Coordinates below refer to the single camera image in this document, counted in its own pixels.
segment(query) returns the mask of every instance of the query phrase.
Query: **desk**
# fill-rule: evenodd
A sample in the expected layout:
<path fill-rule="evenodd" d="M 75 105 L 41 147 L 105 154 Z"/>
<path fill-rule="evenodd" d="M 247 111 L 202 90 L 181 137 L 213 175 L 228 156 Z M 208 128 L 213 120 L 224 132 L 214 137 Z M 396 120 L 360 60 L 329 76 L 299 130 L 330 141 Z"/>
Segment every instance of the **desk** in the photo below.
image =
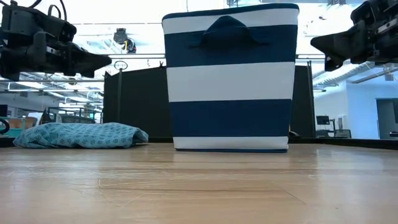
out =
<path fill-rule="evenodd" d="M 396 223 L 398 152 L 0 149 L 2 224 Z"/>

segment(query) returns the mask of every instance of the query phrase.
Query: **blue stripe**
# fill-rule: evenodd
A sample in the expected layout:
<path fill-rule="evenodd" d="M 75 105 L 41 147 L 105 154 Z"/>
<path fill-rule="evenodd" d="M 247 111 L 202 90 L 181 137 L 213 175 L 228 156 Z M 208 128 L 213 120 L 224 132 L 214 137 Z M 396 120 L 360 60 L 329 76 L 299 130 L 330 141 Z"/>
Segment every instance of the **blue stripe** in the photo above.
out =
<path fill-rule="evenodd" d="M 247 152 L 247 153 L 285 153 L 287 149 L 175 149 L 179 152 Z"/>
<path fill-rule="evenodd" d="M 297 26 L 249 27 L 257 40 L 266 44 L 233 42 L 227 49 L 192 47 L 204 31 L 165 35 L 167 66 L 226 65 L 262 62 L 294 62 L 297 45 Z"/>
<path fill-rule="evenodd" d="M 171 102 L 173 137 L 288 136 L 291 102 L 292 100 Z"/>
<path fill-rule="evenodd" d="M 216 10 L 208 10 L 208 11 L 179 12 L 179 13 L 167 14 L 166 16 L 163 17 L 162 21 L 165 19 L 172 19 L 172 18 L 179 18 L 179 17 L 219 16 L 219 15 L 225 15 L 225 14 L 259 11 L 259 10 L 265 10 L 265 9 L 299 9 L 299 6 L 296 4 L 289 4 L 289 3 L 277 3 L 277 4 L 275 3 L 275 4 L 260 4 L 257 6 L 250 6 L 250 7 L 216 9 Z"/>

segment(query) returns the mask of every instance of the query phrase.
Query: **white stripe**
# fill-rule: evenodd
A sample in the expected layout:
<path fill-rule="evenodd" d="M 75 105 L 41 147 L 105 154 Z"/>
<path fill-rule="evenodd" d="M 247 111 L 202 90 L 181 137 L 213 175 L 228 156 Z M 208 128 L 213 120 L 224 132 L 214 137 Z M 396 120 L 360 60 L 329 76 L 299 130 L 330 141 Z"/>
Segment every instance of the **white stripe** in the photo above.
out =
<path fill-rule="evenodd" d="M 292 99 L 294 62 L 167 68 L 169 101 Z"/>
<path fill-rule="evenodd" d="M 288 137 L 174 137 L 176 149 L 287 149 Z"/>
<path fill-rule="evenodd" d="M 297 25 L 298 9 L 265 9 L 217 16 L 177 17 L 163 20 L 164 34 L 207 30 L 221 16 L 231 16 L 247 27 Z"/>

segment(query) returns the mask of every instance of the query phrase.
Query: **doorway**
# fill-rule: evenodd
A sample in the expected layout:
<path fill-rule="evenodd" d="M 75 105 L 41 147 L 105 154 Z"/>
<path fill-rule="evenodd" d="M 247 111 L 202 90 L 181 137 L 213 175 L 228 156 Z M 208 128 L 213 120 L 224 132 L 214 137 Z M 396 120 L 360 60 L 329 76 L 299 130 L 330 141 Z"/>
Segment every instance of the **doorway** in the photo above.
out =
<path fill-rule="evenodd" d="M 378 99 L 376 104 L 380 139 L 396 139 L 390 137 L 390 132 L 398 131 L 394 112 L 394 99 Z"/>

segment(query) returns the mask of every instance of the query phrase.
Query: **blue and white striped bin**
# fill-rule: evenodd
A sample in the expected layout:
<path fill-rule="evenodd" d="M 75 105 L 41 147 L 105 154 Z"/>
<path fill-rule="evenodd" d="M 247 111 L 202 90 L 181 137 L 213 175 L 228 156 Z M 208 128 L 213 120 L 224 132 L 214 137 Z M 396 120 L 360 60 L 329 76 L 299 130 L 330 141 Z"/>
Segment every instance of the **blue and white striped bin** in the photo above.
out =
<path fill-rule="evenodd" d="M 262 4 L 163 18 L 176 150 L 287 151 L 298 14 Z"/>

